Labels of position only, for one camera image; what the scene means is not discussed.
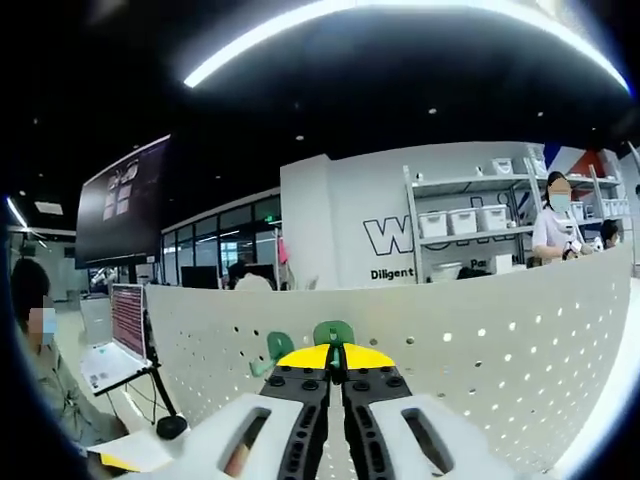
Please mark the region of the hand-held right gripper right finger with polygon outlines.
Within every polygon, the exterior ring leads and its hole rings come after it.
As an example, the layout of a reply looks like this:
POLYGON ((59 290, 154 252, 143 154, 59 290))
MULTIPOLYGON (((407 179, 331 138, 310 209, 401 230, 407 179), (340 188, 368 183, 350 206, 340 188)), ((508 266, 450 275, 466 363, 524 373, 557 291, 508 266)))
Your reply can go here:
POLYGON ((483 434, 433 398, 411 392, 390 357, 341 348, 344 432, 360 479, 498 479, 483 434))

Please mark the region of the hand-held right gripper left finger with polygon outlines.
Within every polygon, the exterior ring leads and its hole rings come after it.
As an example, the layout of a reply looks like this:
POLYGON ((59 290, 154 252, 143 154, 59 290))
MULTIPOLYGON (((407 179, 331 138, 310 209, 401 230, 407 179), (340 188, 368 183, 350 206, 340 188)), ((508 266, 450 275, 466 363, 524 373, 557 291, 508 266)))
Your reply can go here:
POLYGON ((245 393, 192 431, 186 479, 315 479, 328 437, 331 346, 279 360, 257 394, 245 393))

